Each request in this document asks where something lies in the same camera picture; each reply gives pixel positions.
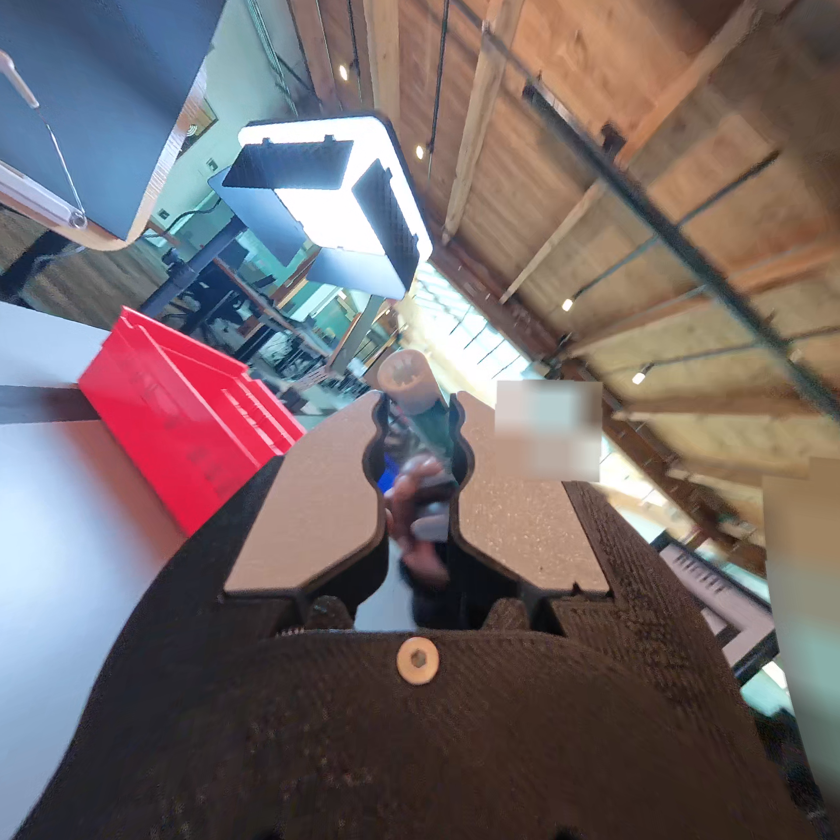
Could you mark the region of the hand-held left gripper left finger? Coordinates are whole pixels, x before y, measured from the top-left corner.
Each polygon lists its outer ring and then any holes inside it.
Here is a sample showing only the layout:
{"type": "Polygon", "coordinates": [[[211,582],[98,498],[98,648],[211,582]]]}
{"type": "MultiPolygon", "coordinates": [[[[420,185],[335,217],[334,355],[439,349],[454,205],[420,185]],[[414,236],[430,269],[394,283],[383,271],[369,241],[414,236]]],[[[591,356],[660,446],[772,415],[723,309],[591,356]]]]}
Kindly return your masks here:
{"type": "Polygon", "coordinates": [[[356,611],[388,569],[384,468],[389,413],[369,391],[305,433],[287,452],[224,585],[226,595],[320,596],[356,611]]]}

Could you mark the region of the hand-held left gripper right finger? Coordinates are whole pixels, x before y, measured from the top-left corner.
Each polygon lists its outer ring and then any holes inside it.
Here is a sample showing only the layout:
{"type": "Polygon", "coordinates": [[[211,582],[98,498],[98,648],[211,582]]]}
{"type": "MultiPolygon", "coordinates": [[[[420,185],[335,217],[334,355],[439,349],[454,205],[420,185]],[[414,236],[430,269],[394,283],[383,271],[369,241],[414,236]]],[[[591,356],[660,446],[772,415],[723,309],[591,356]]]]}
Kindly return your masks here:
{"type": "Polygon", "coordinates": [[[586,477],[594,440],[552,430],[522,391],[503,391],[500,412],[469,392],[450,399],[458,483],[450,539],[464,554],[535,599],[602,599],[610,584],[563,478],[586,477]]]}

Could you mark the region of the green dry erase marker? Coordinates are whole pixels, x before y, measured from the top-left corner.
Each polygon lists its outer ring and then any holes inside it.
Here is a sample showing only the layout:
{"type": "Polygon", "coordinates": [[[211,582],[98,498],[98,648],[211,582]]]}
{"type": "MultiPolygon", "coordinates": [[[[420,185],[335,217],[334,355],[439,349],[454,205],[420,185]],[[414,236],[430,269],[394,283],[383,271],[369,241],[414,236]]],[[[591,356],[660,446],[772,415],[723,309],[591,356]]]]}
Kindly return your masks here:
{"type": "Polygon", "coordinates": [[[392,353],[379,367],[376,383],[419,442],[442,460],[450,461],[454,444],[449,399],[426,355],[419,350],[392,353]]]}

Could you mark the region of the person's right hand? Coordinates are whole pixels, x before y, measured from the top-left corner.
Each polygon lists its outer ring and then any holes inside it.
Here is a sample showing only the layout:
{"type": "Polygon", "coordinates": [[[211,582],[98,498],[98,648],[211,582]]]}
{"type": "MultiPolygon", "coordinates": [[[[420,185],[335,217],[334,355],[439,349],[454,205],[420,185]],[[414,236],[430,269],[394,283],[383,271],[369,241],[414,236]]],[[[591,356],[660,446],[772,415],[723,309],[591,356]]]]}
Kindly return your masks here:
{"type": "Polygon", "coordinates": [[[385,493],[385,518],[390,538],[400,550],[402,566],[411,581],[430,591],[443,590],[449,582],[445,562],[446,542],[422,542],[413,538],[413,497],[422,479],[452,476],[440,460],[430,454],[410,458],[385,493]]]}

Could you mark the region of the red plastic bin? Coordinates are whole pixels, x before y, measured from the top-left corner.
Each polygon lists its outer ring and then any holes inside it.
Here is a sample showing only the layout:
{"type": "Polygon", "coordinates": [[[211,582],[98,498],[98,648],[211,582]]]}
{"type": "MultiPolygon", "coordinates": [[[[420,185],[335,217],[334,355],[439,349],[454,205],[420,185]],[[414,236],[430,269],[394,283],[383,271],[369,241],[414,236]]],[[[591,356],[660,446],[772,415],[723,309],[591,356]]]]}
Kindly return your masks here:
{"type": "Polygon", "coordinates": [[[187,537],[306,433],[246,364],[130,308],[78,387],[187,537]]]}

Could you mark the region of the black light stand pole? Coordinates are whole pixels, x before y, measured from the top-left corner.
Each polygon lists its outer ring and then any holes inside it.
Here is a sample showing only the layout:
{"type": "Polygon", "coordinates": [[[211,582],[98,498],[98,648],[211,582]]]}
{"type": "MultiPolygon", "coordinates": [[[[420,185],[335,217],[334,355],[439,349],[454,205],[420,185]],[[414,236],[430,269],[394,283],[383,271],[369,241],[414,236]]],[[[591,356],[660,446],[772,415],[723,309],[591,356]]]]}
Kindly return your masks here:
{"type": "Polygon", "coordinates": [[[234,215],[194,257],[169,271],[167,280],[140,305],[139,312],[149,318],[158,317],[166,306],[193,284],[205,267],[246,230],[246,227],[245,223],[234,215]]]}

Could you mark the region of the studio light panel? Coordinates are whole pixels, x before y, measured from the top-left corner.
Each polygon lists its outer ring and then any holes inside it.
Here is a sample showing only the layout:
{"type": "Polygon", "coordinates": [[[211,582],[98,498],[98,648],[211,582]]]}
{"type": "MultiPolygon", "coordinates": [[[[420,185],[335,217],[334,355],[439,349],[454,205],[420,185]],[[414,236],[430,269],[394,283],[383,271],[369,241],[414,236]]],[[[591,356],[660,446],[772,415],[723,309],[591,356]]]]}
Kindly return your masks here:
{"type": "Polygon", "coordinates": [[[310,244],[310,282],[404,299],[433,243],[388,118],[252,122],[238,142],[208,185],[276,262],[310,244]]]}

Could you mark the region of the black board with wooden edge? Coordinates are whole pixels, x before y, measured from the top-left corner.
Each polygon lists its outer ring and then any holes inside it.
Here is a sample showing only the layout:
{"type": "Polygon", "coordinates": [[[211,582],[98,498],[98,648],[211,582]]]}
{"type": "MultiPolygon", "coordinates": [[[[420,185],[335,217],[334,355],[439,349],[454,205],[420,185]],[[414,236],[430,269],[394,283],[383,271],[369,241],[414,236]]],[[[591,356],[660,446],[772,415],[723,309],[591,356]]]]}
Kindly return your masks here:
{"type": "Polygon", "coordinates": [[[203,99],[224,1],[2,1],[1,162],[87,217],[107,252],[144,231],[203,99]]]}

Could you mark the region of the wall poster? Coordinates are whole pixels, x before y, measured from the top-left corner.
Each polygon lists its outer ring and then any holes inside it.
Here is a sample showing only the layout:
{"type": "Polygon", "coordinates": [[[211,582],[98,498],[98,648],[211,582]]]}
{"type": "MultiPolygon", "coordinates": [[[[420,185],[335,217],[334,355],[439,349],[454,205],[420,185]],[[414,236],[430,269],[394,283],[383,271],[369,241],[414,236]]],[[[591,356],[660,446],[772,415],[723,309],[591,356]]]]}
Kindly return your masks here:
{"type": "Polygon", "coordinates": [[[194,144],[204,136],[217,123],[217,115],[210,105],[209,101],[204,97],[198,110],[194,114],[194,119],[189,124],[182,147],[178,152],[177,157],[180,158],[187,152],[194,144]]]}

